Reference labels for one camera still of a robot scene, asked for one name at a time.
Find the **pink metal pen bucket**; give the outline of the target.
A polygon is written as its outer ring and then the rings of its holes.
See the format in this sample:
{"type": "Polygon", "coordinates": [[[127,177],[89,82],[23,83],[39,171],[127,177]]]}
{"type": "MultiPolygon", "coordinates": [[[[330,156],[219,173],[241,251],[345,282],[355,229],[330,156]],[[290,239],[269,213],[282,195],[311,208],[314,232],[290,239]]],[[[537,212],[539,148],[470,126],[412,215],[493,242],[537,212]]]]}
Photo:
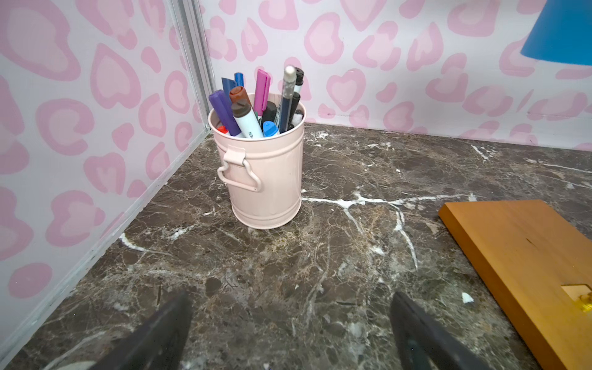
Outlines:
{"type": "Polygon", "coordinates": [[[246,139],[223,134],[219,90],[210,95],[208,124],[221,165],[217,175],[228,187],[232,211],[250,228],[266,230],[287,224],[302,206],[305,122],[275,137],[246,139]]]}

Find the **purple marker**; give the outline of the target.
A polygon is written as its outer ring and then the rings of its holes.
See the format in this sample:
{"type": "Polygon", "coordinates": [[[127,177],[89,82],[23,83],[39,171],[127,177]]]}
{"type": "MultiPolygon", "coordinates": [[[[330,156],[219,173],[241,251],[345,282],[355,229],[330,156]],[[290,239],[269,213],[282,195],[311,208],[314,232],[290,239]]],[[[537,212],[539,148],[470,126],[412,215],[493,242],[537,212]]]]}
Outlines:
{"type": "Polygon", "coordinates": [[[229,96],[223,90],[218,90],[209,96],[209,100],[221,124],[227,129],[229,134],[233,137],[242,137],[241,129],[237,125],[232,113],[229,96]]]}

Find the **brown capped white marker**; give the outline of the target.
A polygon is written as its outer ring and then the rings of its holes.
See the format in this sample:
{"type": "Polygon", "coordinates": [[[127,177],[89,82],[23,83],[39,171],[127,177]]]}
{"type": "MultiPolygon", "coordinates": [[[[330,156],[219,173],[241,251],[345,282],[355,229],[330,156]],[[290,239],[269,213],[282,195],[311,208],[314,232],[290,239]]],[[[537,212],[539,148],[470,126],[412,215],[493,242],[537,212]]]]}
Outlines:
{"type": "Polygon", "coordinates": [[[234,87],[229,96],[231,111],[242,135],[247,139],[263,139],[264,134],[246,89],[243,86],[234,87]]]}

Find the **blue wine glass front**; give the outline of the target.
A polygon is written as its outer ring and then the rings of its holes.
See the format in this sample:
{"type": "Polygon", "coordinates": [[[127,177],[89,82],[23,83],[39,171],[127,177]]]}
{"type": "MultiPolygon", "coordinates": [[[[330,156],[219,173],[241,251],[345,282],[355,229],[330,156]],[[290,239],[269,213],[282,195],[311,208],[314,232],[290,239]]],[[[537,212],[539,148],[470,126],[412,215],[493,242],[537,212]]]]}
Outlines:
{"type": "Polygon", "coordinates": [[[548,0],[522,47],[535,60],[591,65],[591,1],[548,0]]]}

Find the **wooden rack base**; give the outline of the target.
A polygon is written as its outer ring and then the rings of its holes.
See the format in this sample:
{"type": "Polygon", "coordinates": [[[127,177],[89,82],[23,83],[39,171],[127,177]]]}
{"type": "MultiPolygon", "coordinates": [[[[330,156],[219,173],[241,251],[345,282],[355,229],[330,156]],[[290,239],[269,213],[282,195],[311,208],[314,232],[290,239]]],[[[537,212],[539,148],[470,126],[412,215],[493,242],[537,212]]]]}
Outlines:
{"type": "Polygon", "coordinates": [[[591,241],[542,200],[445,203],[444,225],[544,369],[591,367],[591,241]]]}

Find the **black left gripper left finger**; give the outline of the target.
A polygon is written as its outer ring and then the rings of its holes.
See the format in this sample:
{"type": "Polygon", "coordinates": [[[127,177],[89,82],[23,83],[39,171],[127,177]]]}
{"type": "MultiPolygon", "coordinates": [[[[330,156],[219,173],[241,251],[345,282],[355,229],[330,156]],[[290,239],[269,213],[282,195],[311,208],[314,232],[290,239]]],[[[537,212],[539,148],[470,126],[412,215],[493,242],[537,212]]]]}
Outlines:
{"type": "Polygon", "coordinates": [[[193,309],[182,292],[127,336],[93,369],[178,369],[193,309]]]}

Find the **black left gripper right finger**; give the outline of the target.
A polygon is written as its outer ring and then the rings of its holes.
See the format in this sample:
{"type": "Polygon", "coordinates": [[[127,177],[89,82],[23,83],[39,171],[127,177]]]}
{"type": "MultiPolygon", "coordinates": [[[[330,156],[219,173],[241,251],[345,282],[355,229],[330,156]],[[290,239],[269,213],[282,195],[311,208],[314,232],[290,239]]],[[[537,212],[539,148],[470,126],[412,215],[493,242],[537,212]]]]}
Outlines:
{"type": "Polygon", "coordinates": [[[393,295],[389,318],[404,369],[490,368],[401,291],[393,295]]]}

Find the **magenta marker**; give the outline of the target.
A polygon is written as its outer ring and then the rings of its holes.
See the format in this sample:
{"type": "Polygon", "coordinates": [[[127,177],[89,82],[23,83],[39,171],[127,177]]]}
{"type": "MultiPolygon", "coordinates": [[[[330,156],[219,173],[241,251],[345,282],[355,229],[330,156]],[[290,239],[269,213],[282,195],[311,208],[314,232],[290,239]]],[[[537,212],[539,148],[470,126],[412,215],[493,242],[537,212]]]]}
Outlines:
{"type": "Polygon", "coordinates": [[[258,69],[253,108],[254,112],[256,112],[259,117],[262,117],[263,113],[267,109],[270,86],[271,75],[268,72],[265,72],[263,69],[258,69]]]}

